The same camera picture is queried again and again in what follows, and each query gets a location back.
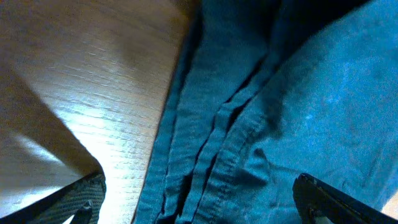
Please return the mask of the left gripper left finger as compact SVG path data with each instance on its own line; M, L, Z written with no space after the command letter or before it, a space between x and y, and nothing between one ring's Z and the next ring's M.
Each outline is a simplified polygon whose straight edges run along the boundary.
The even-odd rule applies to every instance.
M97 224L106 195L105 176L94 172L53 194L1 218L1 223Z

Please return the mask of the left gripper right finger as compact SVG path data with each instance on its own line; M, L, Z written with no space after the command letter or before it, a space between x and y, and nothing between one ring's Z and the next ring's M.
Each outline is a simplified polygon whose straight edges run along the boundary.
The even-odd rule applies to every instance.
M355 198L302 173L294 181L293 198L305 224L397 224L389 217Z

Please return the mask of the navy blue shorts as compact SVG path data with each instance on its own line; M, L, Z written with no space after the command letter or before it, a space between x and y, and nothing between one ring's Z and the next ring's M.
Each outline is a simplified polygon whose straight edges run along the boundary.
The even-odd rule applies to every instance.
M201 1L134 223L300 223L308 173L397 192L397 2Z

